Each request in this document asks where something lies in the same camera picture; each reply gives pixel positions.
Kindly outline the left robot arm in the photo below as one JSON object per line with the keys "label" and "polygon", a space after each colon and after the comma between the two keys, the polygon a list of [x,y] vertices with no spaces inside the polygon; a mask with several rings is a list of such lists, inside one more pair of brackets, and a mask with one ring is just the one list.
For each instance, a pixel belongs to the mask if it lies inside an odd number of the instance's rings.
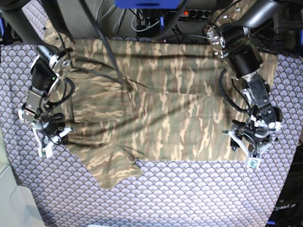
{"label": "left robot arm", "polygon": [[242,79],[244,86],[240,95],[245,96],[245,109],[237,106],[223,88],[223,77],[219,76],[219,89],[230,105],[247,113],[246,122],[234,120],[227,134],[232,149],[241,148],[248,161],[258,161],[265,150],[274,142],[272,134],[281,128],[282,113],[270,102],[268,83],[258,71],[263,59],[250,39],[250,31],[262,25],[277,13],[284,0],[218,0],[205,26],[206,38],[215,55],[224,59]]}

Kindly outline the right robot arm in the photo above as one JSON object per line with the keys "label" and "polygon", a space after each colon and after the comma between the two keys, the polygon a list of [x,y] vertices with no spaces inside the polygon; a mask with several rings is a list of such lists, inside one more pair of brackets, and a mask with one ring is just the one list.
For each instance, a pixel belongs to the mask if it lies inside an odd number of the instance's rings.
{"label": "right robot arm", "polygon": [[37,57],[30,67],[31,86],[18,117],[31,125],[39,156],[51,157],[53,146],[64,143],[67,134],[72,131],[71,127],[65,125],[64,114],[50,115],[75,91],[74,83],[57,73],[57,70],[71,63],[71,49],[59,50],[40,38],[24,13],[29,4],[28,0],[2,0],[0,13],[23,41],[36,48]]}

